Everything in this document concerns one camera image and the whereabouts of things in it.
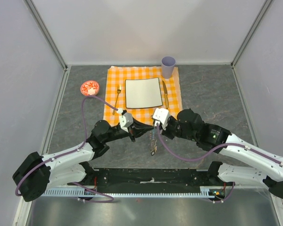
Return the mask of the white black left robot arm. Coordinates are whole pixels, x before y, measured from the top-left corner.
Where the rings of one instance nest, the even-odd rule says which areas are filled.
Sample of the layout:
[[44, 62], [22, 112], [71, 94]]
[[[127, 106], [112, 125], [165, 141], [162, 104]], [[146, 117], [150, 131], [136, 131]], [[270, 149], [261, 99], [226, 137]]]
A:
[[12, 176], [16, 184], [15, 195], [30, 202], [55, 186], [73, 182], [90, 185], [94, 180], [94, 170], [88, 162], [101, 157], [109, 149], [108, 142], [125, 137], [134, 142], [152, 129], [151, 125], [135, 119], [126, 123], [124, 128], [100, 120], [90, 136], [72, 148], [47, 155], [30, 153]]

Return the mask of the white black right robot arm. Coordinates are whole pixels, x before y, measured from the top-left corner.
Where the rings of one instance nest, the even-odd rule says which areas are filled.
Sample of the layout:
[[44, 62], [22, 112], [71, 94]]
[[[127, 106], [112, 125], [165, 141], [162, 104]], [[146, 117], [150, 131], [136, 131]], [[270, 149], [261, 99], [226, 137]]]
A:
[[261, 186], [283, 199], [283, 157], [256, 147], [229, 130], [215, 124], [205, 123], [191, 109], [185, 109], [174, 118], [164, 108], [156, 109], [155, 126], [160, 136], [194, 141], [206, 151], [206, 156], [217, 153], [237, 159], [245, 167], [231, 166], [222, 162], [211, 163], [207, 181], [211, 185], [220, 182]]

